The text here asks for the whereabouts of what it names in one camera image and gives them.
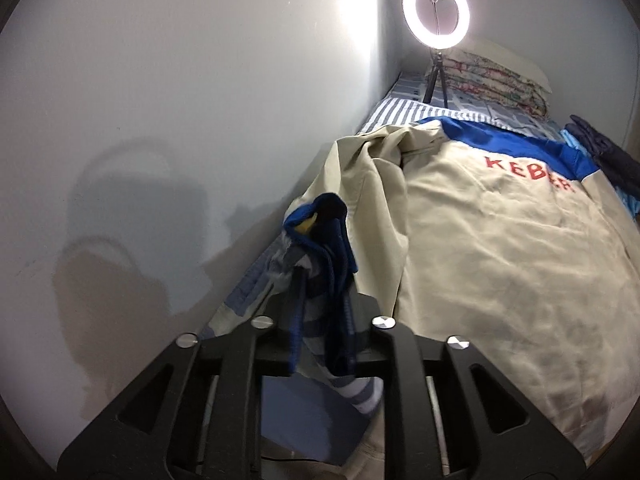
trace light stand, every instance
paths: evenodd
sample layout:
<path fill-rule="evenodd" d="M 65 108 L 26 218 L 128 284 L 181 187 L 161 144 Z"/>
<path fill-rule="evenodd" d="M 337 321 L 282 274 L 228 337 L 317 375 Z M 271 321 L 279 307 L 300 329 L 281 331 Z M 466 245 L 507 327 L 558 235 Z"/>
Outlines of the light stand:
<path fill-rule="evenodd" d="M 440 35 L 440 23 L 438 22 L 438 9 L 436 4 L 439 0 L 431 0 L 433 4 L 433 13 L 436 18 L 436 34 Z M 435 57 L 433 56 L 433 49 L 430 47 L 431 52 L 431 73 L 429 74 L 429 78 L 427 80 L 427 89 L 424 93 L 424 98 L 422 99 L 423 103 L 431 103 L 431 99 L 433 99 L 433 90 L 436 88 L 436 80 L 438 79 L 438 74 L 440 74 L 440 83 L 442 85 L 442 95 L 444 97 L 444 107 L 449 108 L 449 101 L 447 100 L 447 83 L 444 75 L 444 67 L 442 65 L 442 51 L 437 50 Z"/>

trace striped bed sheet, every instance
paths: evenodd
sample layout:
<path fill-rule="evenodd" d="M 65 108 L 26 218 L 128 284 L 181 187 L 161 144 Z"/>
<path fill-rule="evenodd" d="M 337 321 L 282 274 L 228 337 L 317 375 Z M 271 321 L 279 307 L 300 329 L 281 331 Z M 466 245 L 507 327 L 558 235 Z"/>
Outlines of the striped bed sheet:
<path fill-rule="evenodd" d="M 516 108 L 478 100 L 459 91 L 447 91 L 449 108 L 443 108 L 442 88 L 436 86 L 431 104 L 424 104 L 426 90 L 421 75 L 401 74 L 387 96 L 380 101 L 362 125 L 359 135 L 373 132 L 386 124 L 401 126 L 428 117 L 447 116 L 463 121 L 492 124 L 527 137 L 542 137 L 564 142 L 560 127 L 553 121 L 540 121 Z"/>

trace black metal frame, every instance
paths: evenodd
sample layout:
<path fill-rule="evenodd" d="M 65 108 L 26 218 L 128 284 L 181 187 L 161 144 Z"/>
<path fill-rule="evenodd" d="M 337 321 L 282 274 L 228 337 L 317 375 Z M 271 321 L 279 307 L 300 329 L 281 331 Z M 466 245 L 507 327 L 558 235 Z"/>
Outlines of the black metal frame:
<path fill-rule="evenodd" d="M 436 52 L 435 58 L 432 54 L 431 59 L 433 61 L 433 65 L 431 66 L 431 73 L 427 79 L 427 89 L 424 93 L 424 99 L 422 99 L 422 102 L 427 104 L 431 103 L 431 99 L 433 99 L 433 91 L 436 88 L 436 80 L 438 79 L 438 76 L 440 76 L 444 107 L 449 108 L 449 99 L 447 98 L 447 80 L 445 79 L 444 67 L 442 65 L 442 53 L 440 51 Z"/>
<path fill-rule="evenodd" d="M 98 474 L 119 480 L 260 478 L 261 379 L 290 374 L 290 320 L 305 283 L 304 273 L 295 272 L 289 290 L 269 300 L 264 314 L 271 326 L 247 321 L 190 348 L 169 345 L 67 447 L 59 473 L 68 480 Z M 353 288 L 352 294 L 359 313 L 356 376 L 385 381 L 387 480 L 445 478 L 427 376 L 442 414 L 452 471 L 447 479 L 577 480 L 584 473 L 575 447 L 473 345 L 415 336 L 399 323 L 377 328 L 370 322 L 376 301 Z"/>

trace silver screw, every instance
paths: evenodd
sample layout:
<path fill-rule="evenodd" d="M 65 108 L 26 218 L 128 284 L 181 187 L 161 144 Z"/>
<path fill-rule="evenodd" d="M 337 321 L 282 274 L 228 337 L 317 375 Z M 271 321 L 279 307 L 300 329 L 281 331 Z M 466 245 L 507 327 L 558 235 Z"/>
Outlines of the silver screw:
<path fill-rule="evenodd" d="M 178 339 L 175 340 L 175 343 L 180 348 L 191 348 L 192 346 L 197 345 L 198 337 L 192 333 L 186 333 L 178 336 Z"/>
<path fill-rule="evenodd" d="M 273 319 L 271 319 L 269 316 L 254 317 L 251 320 L 251 326 L 254 328 L 259 328 L 260 330 L 264 330 L 265 328 L 273 326 Z"/>
<path fill-rule="evenodd" d="M 396 326 L 396 320 L 389 316 L 376 316 L 371 322 L 374 327 L 381 328 L 382 330 Z"/>
<path fill-rule="evenodd" d="M 469 348 L 469 341 L 465 340 L 462 336 L 452 335 L 449 339 L 447 339 L 447 343 L 451 348 L 455 348 L 456 350 L 464 350 L 465 348 Z"/>

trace white wall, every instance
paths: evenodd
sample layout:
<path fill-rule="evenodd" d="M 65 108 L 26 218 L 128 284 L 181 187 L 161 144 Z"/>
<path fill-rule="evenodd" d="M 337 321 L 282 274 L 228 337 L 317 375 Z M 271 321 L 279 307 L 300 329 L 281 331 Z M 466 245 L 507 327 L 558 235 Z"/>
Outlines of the white wall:
<path fill-rule="evenodd" d="M 551 117 L 577 114 L 622 144 L 638 86 L 638 29 L 621 0 L 468 0 L 469 33 L 533 60 L 554 91 Z M 404 28 L 405 63 L 426 58 Z"/>
<path fill-rule="evenodd" d="M 398 1 L 18 4 L 0 35 L 0 392 L 47 461 L 206 321 L 383 96 Z"/>

